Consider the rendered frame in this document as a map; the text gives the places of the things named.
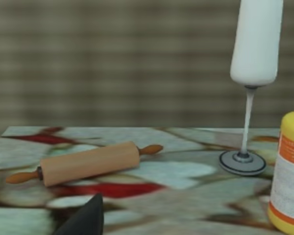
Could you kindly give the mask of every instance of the tabletop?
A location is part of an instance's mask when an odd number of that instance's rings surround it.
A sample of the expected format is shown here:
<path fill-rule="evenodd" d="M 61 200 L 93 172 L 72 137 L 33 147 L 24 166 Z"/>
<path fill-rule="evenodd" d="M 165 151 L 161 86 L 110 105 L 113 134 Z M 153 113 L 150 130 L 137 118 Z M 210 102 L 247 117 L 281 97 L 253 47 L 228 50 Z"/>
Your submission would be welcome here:
<path fill-rule="evenodd" d="M 0 235 L 51 235 L 94 194 L 104 197 L 107 235 L 281 235 L 268 221 L 279 129 L 250 129 L 249 151 L 268 163 L 257 177 L 223 171 L 225 150 L 242 129 L 9 127 L 0 137 Z M 138 169 L 45 188 L 38 180 L 7 185 L 41 158 L 133 141 L 161 144 Z"/>

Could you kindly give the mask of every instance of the yellow bottle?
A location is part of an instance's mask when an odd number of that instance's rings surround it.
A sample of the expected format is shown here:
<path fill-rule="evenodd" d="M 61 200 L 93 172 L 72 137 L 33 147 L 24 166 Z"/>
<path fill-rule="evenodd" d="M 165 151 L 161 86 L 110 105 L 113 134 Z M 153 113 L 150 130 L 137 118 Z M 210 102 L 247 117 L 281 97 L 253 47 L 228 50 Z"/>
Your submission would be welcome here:
<path fill-rule="evenodd" d="M 294 112 L 281 123 L 268 216 L 282 232 L 294 235 Z"/>

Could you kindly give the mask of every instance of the blurred background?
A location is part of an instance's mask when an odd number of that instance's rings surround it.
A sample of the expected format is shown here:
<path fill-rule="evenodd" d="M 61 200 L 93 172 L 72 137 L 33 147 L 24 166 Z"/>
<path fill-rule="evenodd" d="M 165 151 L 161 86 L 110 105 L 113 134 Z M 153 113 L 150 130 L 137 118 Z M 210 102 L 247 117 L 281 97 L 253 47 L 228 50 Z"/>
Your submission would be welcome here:
<path fill-rule="evenodd" d="M 0 134 L 10 125 L 243 127 L 229 76 L 239 0 L 0 0 Z M 251 127 L 294 110 L 294 0 L 279 76 Z"/>

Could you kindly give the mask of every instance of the bottle label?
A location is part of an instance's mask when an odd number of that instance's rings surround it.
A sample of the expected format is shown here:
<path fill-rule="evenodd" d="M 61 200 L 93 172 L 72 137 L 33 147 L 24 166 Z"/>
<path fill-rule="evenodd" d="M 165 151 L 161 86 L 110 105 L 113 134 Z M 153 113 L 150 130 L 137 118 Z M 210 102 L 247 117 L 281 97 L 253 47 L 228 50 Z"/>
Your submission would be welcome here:
<path fill-rule="evenodd" d="M 277 217 L 294 224 L 294 141 L 283 134 L 279 141 L 269 206 Z"/>

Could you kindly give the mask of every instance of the patterned tablecloth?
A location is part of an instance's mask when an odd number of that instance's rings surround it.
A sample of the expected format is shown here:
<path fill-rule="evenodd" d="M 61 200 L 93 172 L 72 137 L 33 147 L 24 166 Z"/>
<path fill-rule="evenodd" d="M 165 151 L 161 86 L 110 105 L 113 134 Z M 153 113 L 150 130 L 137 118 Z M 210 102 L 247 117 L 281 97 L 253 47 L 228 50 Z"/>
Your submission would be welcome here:
<path fill-rule="evenodd" d="M 240 129 L 9 127 L 0 138 L 0 235 L 50 235 L 96 192 L 107 235 L 281 235 L 266 216 L 278 129 L 251 129 L 248 149 L 269 164 L 258 177 L 224 172 L 218 157 L 237 149 Z M 139 169 L 53 188 L 7 185 L 40 158 L 134 141 L 164 150 Z"/>

